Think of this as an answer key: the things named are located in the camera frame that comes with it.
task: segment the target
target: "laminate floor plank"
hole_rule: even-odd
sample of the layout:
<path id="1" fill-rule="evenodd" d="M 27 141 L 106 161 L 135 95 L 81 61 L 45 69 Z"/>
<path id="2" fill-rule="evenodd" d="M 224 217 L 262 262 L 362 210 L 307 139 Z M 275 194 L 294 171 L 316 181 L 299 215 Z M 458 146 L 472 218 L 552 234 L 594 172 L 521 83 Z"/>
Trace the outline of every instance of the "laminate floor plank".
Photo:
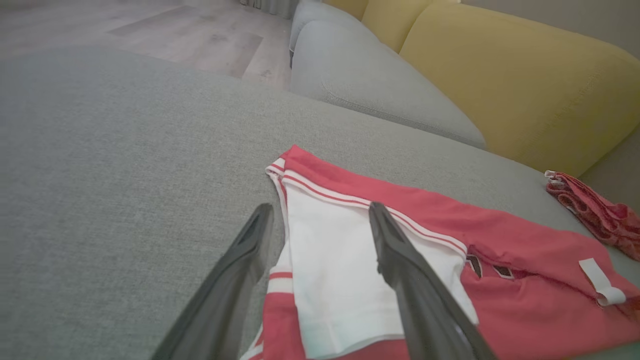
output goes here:
<path id="1" fill-rule="evenodd" d="M 291 20 L 208 0 L 92 0 L 0 11 L 0 58 L 101 45 L 288 90 Z"/>

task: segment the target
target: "curtain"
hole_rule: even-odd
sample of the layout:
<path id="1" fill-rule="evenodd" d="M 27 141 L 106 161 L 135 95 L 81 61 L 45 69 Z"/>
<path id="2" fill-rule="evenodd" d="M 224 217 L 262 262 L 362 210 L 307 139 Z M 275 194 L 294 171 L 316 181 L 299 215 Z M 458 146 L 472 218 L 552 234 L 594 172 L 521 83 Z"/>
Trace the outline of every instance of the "curtain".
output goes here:
<path id="1" fill-rule="evenodd" d="M 298 0 L 240 0 L 240 3 L 285 19 L 291 19 L 296 5 L 298 5 Z"/>

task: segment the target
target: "yellow cushion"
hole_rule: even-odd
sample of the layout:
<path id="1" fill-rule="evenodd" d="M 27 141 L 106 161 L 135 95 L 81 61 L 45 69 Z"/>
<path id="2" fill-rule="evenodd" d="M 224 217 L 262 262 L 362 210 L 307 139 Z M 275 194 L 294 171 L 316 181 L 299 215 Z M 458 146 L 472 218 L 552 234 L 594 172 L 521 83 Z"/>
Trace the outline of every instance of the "yellow cushion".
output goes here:
<path id="1" fill-rule="evenodd" d="M 415 21 L 400 55 L 448 96 L 490 151 L 581 175 L 640 122 L 640 61 L 611 44 L 462 4 Z"/>
<path id="2" fill-rule="evenodd" d="M 362 15 L 367 8 L 369 0 L 325 0 L 324 3 L 347 12 L 358 20 L 362 20 Z"/>
<path id="3" fill-rule="evenodd" d="M 369 0 L 362 16 L 362 24 L 373 32 L 380 42 L 399 52 L 406 35 L 432 0 Z"/>

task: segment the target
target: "light gray cushion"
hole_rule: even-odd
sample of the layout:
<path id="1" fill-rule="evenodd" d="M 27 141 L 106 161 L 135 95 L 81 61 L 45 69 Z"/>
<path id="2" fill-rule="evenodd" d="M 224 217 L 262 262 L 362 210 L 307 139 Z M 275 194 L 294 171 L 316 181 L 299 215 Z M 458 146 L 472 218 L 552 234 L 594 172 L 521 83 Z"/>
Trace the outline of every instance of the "light gray cushion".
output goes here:
<path id="1" fill-rule="evenodd" d="M 261 202 L 276 207 L 273 264 L 284 229 L 264 168 L 294 143 L 358 174 L 588 235 L 531 168 L 265 86 L 96 47 L 4 61 L 0 78 L 8 359 L 148 360 Z M 640 285 L 640 264 L 611 255 Z M 245 346 L 265 290 L 263 278 Z"/>
<path id="2" fill-rule="evenodd" d="M 289 50 L 292 52 L 296 50 L 296 42 L 298 41 L 298 35 L 300 31 L 313 20 L 322 20 L 326 22 L 332 22 L 339 24 L 349 29 L 350 31 L 359 33 L 363 36 L 376 38 L 376 35 L 367 29 L 358 19 L 354 18 L 350 14 L 343 12 L 338 8 L 334 8 L 331 5 L 323 4 L 317 1 L 306 0 L 300 2 L 296 8 L 296 12 L 293 15 L 293 22 L 291 24 L 291 38 L 289 38 Z"/>
<path id="3" fill-rule="evenodd" d="M 307 24 L 298 39 L 291 92 L 429 131 L 483 149 L 467 116 L 389 47 L 340 25 Z"/>

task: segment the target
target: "sofa cushion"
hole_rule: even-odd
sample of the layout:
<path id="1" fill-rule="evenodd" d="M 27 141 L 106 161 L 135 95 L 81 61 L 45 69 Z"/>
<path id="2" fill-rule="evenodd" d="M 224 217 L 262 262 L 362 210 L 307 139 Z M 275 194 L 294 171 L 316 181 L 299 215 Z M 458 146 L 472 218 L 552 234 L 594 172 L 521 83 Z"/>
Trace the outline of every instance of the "sofa cushion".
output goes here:
<path id="1" fill-rule="evenodd" d="M 300 33 L 291 92 L 483 148 L 467 116 L 375 39 L 329 22 Z"/>
<path id="2" fill-rule="evenodd" d="M 369 0 L 362 24 L 399 53 L 415 19 L 433 0 Z"/>
<path id="3" fill-rule="evenodd" d="M 324 0 L 324 3 L 344 10 L 356 19 L 362 20 L 362 15 L 364 15 L 364 10 L 367 8 L 369 0 Z"/>
<path id="4" fill-rule="evenodd" d="M 363 176 L 589 235 L 531 168 L 266 86 L 97 47 L 2 61 L 0 78 L 11 359 L 149 359 L 262 202 L 276 207 L 273 264 L 284 227 L 264 168 L 294 143 Z M 640 286 L 640 263 L 608 249 Z M 630 359 L 632 347 L 589 359 Z"/>
<path id="5" fill-rule="evenodd" d="M 322 20 L 326 22 L 332 22 L 339 24 L 349 29 L 350 31 L 363 34 L 375 38 L 371 31 L 367 29 L 358 19 L 354 18 L 350 14 L 334 8 L 331 5 L 318 3 L 315 1 L 303 1 L 298 4 L 296 12 L 293 15 L 293 21 L 291 24 L 291 37 L 289 38 L 289 50 L 296 50 L 296 42 L 298 41 L 298 35 L 302 28 L 313 20 Z"/>
<path id="6" fill-rule="evenodd" d="M 469 116 L 489 151 L 540 171 L 580 176 L 640 124 L 640 61 L 539 22 L 432 4 L 400 55 Z"/>

